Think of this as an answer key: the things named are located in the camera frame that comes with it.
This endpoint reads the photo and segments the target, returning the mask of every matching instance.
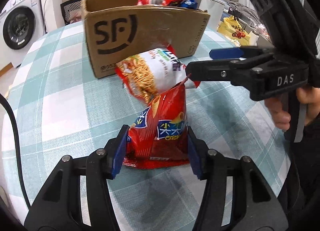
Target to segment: paper roll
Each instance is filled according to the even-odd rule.
[[[254,34],[252,31],[249,33],[249,35],[250,35],[249,45],[256,46],[259,36]]]

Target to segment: checkered tablecloth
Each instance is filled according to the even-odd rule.
[[[209,59],[213,48],[232,47],[223,36],[205,31],[190,61]],[[250,156],[276,195],[286,178],[290,160],[287,142],[275,128],[263,102],[229,82],[202,82],[187,89],[189,125],[209,148],[227,157]],[[14,80],[9,103],[17,119],[23,177],[31,202],[65,154],[87,156],[104,147],[123,124],[131,124],[144,105],[130,96],[120,79],[93,75],[81,22],[65,26],[35,42]],[[13,132],[5,116],[2,156],[6,189],[19,218],[27,209],[16,170]],[[84,177],[81,182],[84,222],[89,223]],[[123,166],[108,181],[121,230],[191,230],[205,181],[197,180],[189,165],[156,170]],[[231,210],[228,179],[224,224]]]

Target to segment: cardboard box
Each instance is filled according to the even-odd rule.
[[[128,56],[171,44],[179,58],[195,53],[210,15],[199,10],[141,5],[138,0],[83,0],[84,31],[97,78]]]

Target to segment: yellow plastic bag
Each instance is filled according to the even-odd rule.
[[[220,24],[218,32],[228,36],[230,39],[239,41],[241,46],[249,45],[250,35],[242,29],[239,22],[233,18],[233,15],[223,18],[223,23]]]

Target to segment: washing machine door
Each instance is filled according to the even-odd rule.
[[[13,9],[3,24],[3,38],[11,49],[22,49],[32,38],[35,30],[35,15],[30,8]]]

